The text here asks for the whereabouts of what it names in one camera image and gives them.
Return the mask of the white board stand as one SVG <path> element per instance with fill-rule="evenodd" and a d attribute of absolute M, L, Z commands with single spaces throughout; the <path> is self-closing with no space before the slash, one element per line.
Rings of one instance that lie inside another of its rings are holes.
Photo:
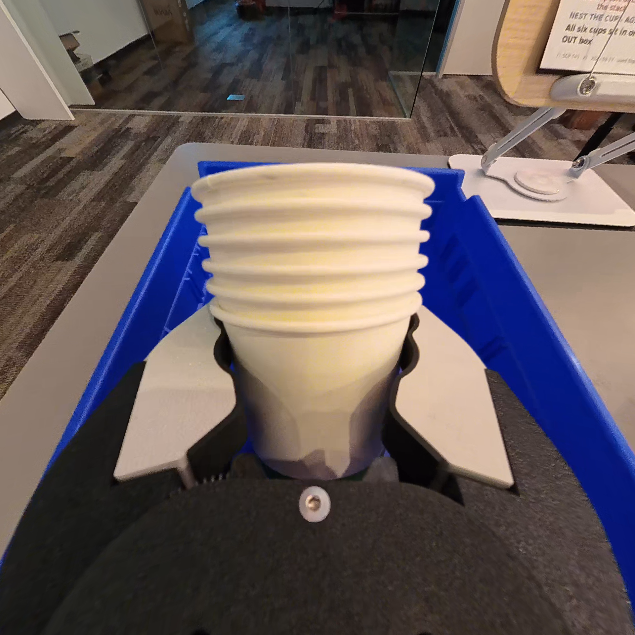
<path fill-rule="evenodd" d="M 634 150 L 634 134 L 587 151 L 572 162 L 504 157 L 532 133 L 562 115 L 567 106 L 634 111 L 634 76 L 595 73 L 561 77 L 548 98 L 483 155 L 456 154 L 448 165 L 464 172 L 466 196 L 478 195 L 497 220 L 634 228 L 634 209 L 595 172 Z"/>

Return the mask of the blue plastic bin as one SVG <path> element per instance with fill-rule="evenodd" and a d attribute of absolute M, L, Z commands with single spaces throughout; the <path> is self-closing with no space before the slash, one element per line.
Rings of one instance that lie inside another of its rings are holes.
<path fill-rule="evenodd" d="M 424 307 L 495 371 L 575 474 L 634 598 L 634 454 L 477 197 L 458 174 L 414 168 L 437 193 Z M 186 188 L 87 388 L 103 399 L 64 433 L 1 566 L 2 634 L 565 634 L 519 557 L 433 490 L 414 415 L 386 416 L 422 481 L 339 480 L 323 528 L 291 510 L 300 480 L 177 486 L 176 468 L 116 485 L 140 356 L 194 315 L 184 296 L 204 235 Z"/>

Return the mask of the stack of nested white cups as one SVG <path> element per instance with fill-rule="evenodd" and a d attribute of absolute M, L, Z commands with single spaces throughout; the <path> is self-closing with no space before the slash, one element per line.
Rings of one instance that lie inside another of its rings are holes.
<path fill-rule="evenodd" d="M 434 189 L 412 169 L 351 163 L 249 166 L 192 185 L 210 313 L 253 448 L 275 471 L 332 480 L 382 451 Z"/>

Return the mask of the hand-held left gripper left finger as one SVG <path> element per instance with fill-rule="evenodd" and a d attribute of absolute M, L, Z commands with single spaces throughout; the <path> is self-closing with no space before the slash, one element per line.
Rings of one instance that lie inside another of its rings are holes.
<path fill-rule="evenodd" d="M 248 440 L 233 351 L 205 305 L 148 354 L 114 469 L 119 482 L 175 471 L 186 489 L 225 474 Z"/>

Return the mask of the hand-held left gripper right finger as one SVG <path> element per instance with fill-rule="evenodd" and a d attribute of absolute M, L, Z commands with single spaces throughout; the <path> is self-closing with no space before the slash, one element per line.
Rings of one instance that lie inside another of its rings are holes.
<path fill-rule="evenodd" d="M 486 368 L 454 330 L 421 306 L 411 317 L 390 413 L 449 474 L 507 490 L 514 477 Z"/>

